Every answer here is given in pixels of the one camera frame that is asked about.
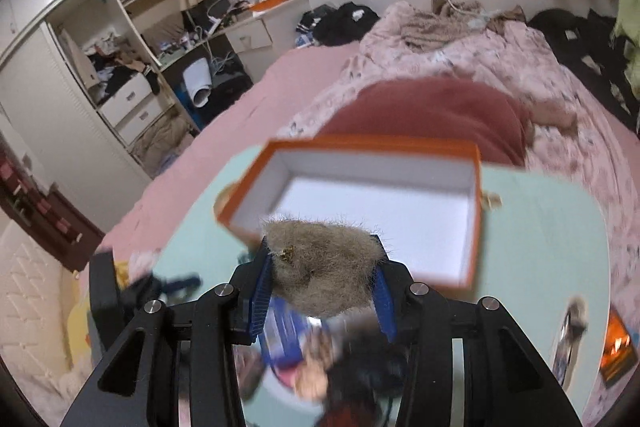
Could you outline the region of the black clothes pile right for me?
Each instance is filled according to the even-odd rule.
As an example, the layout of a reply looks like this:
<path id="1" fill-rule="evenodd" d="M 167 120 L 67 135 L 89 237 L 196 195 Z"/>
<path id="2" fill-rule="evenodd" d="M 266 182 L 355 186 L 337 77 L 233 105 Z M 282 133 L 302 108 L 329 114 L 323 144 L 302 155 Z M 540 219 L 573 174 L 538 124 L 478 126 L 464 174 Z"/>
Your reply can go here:
<path id="1" fill-rule="evenodd" d="M 639 133 L 639 100 L 626 77 L 631 40 L 614 34 L 615 20 L 591 10 L 537 13 L 527 25 L 544 35 L 560 64 L 568 68 L 598 102 L 633 134 Z"/>

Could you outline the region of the pink floral duvet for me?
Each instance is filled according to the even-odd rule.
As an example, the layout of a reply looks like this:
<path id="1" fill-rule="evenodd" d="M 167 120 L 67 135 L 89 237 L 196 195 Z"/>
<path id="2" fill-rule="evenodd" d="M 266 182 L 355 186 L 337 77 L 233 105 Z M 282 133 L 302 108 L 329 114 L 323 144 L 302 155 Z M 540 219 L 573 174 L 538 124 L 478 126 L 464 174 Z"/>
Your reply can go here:
<path id="1" fill-rule="evenodd" d="M 405 1 L 392 4 L 360 41 L 357 53 L 343 66 L 337 82 L 295 114 L 278 135 L 315 135 L 337 109 L 379 81 L 432 76 L 468 78 L 521 102 L 555 101 L 575 114 L 576 138 L 552 130 L 538 131 L 534 148 L 527 155 L 528 167 L 584 184 L 615 231 L 638 227 L 636 175 L 605 109 L 558 62 L 540 31 L 522 22 L 509 22 L 501 34 L 486 29 L 438 50 L 418 53 L 401 38 L 401 29 L 414 12 L 414 7 Z"/>

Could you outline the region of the green cartoon folding table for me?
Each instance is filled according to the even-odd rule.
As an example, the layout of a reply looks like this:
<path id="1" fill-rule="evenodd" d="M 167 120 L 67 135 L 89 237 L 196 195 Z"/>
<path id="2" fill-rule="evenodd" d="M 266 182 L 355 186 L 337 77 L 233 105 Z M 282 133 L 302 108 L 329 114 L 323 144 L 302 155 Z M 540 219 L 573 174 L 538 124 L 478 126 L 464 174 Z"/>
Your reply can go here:
<path id="1" fill-rule="evenodd" d="M 567 305 L 582 298 L 588 331 L 566 393 L 583 412 L 599 373 L 608 324 L 608 234 L 598 202 L 581 186 L 528 171 L 483 166 L 480 184 L 498 195 L 483 213 L 475 279 L 466 298 L 497 298 L 546 360 Z"/>

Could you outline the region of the orange tissue box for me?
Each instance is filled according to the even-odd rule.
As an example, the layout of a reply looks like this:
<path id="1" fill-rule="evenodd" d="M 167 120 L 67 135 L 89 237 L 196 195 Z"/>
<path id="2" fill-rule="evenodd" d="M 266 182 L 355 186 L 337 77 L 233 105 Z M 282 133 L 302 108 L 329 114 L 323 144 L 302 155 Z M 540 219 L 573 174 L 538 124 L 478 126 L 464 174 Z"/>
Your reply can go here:
<path id="1" fill-rule="evenodd" d="M 250 10 L 253 13 L 262 13 L 272 10 L 276 6 L 288 2 L 288 0 L 256 0 L 251 6 Z"/>

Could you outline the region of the black clothes pile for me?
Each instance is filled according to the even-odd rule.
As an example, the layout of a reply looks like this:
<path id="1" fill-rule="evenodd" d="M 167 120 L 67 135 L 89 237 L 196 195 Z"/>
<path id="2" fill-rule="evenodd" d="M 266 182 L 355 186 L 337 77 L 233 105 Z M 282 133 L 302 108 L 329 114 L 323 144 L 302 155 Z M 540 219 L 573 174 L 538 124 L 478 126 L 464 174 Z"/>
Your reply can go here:
<path id="1" fill-rule="evenodd" d="M 360 41 L 380 20 L 367 5 L 322 4 L 307 11 L 296 26 L 296 46 L 346 46 Z"/>
<path id="2" fill-rule="evenodd" d="M 560 64 L 568 68 L 598 102 L 633 134 L 639 133 L 639 100 L 626 77 L 631 40 L 614 34 L 615 20 L 591 10 L 537 13 L 527 25 L 544 35 Z"/>

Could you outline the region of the black clothes pile left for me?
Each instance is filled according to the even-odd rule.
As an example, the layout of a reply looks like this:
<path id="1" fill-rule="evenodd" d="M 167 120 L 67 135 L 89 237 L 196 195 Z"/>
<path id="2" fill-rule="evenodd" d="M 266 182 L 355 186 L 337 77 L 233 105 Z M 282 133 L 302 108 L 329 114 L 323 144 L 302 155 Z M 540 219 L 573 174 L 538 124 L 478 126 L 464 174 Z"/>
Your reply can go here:
<path id="1" fill-rule="evenodd" d="M 322 4 L 307 11 L 296 26 L 296 46 L 346 46 L 360 41 L 380 20 L 367 5 Z"/>

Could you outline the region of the crumpled foil wrapper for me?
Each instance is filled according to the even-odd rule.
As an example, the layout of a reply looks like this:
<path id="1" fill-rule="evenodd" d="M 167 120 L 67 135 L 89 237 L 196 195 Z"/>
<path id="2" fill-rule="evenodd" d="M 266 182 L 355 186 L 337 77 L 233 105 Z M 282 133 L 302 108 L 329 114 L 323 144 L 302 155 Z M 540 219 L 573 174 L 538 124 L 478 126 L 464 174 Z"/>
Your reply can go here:
<path id="1" fill-rule="evenodd" d="M 552 373 L 559 385 L 567 390 L 577 364 L 582 337 L 588 331 L 587 305 L 584 299 L 570 300 L 564 313 L 553 352 Z"/>

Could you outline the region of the brown fur pompom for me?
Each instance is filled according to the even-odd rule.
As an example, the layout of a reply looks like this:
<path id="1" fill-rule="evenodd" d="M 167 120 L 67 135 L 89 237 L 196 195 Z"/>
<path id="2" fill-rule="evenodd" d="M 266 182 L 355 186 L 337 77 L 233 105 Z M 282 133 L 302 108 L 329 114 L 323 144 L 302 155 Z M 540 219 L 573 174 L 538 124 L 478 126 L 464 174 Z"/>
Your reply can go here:
<path id="1" fill-rule="evenodd" d="M 374 270 L 385 257 L 376 236 L 336 222 L 264 223 L 272 291 L 295 311 L 329 319 L 371 306 Z"/>

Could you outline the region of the black lace-trimmed garment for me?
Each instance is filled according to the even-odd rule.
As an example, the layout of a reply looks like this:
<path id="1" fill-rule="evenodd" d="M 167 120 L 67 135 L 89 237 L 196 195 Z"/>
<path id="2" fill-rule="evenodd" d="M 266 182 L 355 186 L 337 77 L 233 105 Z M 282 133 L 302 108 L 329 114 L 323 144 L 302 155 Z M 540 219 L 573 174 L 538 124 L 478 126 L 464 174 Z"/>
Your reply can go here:
<path id="1" fill-rule="evenodd" d="M 402 394 L 408 350 L 382 333 L 362 334 L 343 343 L 341 356 L 328 369 L 328 400 L 374 401 Z"/>

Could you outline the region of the white wardrobe shelving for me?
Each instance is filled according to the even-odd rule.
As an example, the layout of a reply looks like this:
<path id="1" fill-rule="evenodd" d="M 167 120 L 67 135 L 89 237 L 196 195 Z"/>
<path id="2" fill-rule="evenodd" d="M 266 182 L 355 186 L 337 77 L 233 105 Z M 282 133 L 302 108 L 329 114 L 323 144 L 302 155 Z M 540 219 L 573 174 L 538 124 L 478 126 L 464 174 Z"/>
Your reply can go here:
<path id="1" fill-rule="evenodd" d="M 152 181 L 134 146 L 183 110 L 119 0 L 1 0 L 1 109 L 100 231 Z"/>

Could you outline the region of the red cushion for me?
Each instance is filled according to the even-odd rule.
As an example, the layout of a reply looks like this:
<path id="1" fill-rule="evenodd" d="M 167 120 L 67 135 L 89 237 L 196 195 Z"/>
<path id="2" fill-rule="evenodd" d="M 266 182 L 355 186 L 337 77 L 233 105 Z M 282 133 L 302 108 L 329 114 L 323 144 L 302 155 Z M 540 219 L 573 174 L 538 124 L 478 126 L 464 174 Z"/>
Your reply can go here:
<path id="1" fill-rule="evenodd" d="M 360 91 L 320 129 L 321 135 L 384 135 L 469 141 L 480 159 L 523 167 L 528 108 L 469 79 L 381 81 Z"/>

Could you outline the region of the green hanging garment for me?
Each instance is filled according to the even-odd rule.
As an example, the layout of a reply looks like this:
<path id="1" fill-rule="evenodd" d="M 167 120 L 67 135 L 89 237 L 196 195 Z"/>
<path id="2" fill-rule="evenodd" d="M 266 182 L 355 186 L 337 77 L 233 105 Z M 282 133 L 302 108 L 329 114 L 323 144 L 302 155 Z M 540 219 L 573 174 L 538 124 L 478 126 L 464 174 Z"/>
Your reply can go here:
<path id="1" fill-rule="evenodd" d="M 640 0 L 618 0 L 614 35 L 625 40 L 624 57 L 628 61 L 625 75 L 632 93 L 639 98 L 640 89 Z"/>

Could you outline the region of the smartphone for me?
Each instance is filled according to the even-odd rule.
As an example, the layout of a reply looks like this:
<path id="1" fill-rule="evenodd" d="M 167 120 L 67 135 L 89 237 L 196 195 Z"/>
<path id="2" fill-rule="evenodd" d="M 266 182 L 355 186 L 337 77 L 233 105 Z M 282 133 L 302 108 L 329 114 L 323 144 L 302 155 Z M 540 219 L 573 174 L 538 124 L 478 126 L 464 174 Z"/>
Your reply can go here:
<path id="1" fill-rule="evenodd" d="M 608 327 L 599 366 L 605 387 L 613 387 L 634 368 L 638 361 L 632 335 L 620 314 L 611 307 L 608 312 Z"/>

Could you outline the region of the cartoon figure keychain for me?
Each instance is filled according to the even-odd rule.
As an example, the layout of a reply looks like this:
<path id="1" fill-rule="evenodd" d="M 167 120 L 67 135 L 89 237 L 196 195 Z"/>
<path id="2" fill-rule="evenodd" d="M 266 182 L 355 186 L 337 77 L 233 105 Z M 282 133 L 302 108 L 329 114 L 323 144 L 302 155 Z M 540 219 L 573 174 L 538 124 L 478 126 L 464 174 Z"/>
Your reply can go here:
<path id="1" fill-rule="evenodd" d="M 331 345 L 308 343 L 303 352 L 303 361 L 293 377 L 294 393 L 303 400 L 320 402 L 329 388 L 328 370 L 334 362 Z"/>

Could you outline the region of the beige knitted blanket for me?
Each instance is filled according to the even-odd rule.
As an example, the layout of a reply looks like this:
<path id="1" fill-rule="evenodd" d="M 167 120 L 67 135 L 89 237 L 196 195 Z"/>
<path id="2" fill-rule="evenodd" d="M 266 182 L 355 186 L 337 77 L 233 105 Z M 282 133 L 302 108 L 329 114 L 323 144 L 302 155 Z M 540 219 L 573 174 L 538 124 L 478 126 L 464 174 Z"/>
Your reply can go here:
<path id="1" fill-rule="evenodd" d="M 413 51 L 432 52 L 486 29 L 503 35 L 507 22 L 526 22 L 525 13 L 519 5 L 506 11 L 486 11 L 475 0 L 431 2 L 429 11 L 414 10 L 401 25 L 401 39 Z"/>

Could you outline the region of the white bedside drawer cabinet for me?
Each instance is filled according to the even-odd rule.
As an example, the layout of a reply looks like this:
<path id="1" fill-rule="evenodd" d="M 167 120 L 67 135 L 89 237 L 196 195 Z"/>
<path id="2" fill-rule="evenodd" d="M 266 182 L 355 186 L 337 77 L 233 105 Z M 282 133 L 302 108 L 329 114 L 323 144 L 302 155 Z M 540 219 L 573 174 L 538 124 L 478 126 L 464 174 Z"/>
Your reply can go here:
<path id="1" fill-rule="evenodd" d="M 262 80 L 267 69 L 282 54 L 295 48 L 297 25 L 309 10 L 309 0 L 288 0 L 224 31 L 254 83 Z"/>

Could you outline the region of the white rolled paper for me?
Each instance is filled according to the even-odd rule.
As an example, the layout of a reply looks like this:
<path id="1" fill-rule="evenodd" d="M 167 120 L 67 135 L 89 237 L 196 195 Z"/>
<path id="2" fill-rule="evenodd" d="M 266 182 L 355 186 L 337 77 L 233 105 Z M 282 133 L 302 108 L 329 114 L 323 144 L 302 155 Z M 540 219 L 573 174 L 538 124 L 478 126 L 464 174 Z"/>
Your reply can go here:
<path id="1" fill-rule="evenodd" d="M 182 77 L 192 104 L 196 108 L 205 106 L 213 90 L 212 75 L 206 58 L 199 58 L 189 65 Z"/>

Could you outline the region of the orange cardboard box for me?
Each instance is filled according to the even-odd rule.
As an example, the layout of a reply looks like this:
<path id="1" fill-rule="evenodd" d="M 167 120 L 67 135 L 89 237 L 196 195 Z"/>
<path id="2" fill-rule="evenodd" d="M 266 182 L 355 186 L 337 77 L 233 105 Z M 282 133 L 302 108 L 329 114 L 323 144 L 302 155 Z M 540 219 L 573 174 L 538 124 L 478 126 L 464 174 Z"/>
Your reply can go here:
<path id="1" fill-rule="evenodd" d="M 480 151 L 392 136 L 272 140 L 219 213 L 229 231 L 250 237 L 270 219 L 366 230 L 417 280 L 469 289 L 482 223 Z"/>

